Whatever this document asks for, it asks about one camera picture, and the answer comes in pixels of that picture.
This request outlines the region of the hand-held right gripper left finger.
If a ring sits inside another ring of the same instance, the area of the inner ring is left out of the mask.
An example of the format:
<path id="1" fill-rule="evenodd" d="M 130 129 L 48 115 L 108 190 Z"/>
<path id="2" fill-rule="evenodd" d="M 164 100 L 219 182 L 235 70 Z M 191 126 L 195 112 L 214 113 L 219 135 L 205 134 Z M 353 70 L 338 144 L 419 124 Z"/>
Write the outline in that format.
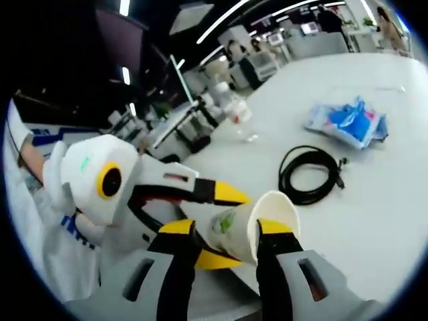
<path id="1" fill-rule="evenodd" d="M 65 304 L 77 320 L 186 320 L 197 244 L 190 219 L 164 225 L 148 249 L 136 249 L 101 274 L 88 298 Z"/>

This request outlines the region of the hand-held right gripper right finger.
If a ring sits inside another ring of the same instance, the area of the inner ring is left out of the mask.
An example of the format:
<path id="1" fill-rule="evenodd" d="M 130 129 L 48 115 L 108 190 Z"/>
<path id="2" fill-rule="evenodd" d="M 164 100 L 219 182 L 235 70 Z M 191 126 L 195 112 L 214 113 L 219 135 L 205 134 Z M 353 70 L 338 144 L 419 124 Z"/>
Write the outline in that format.
<path id="1" fill-rule="evenodd" d="M 357 296 L 345 275 L 302 249 L 289 227 L 258 219 L 257 228 L 262 320 L 372 320 L 380 314 L 380 302 Z"/>

